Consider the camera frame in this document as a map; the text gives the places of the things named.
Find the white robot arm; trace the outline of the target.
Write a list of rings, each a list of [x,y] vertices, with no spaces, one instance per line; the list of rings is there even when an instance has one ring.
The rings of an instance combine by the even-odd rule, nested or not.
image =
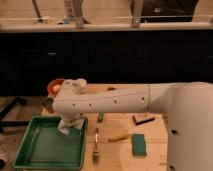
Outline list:
[[[165,113],[168,171],[213,171],[213,84],[142,84],[97,93],[66,80],[53,109],[69,118],[80,113]]]

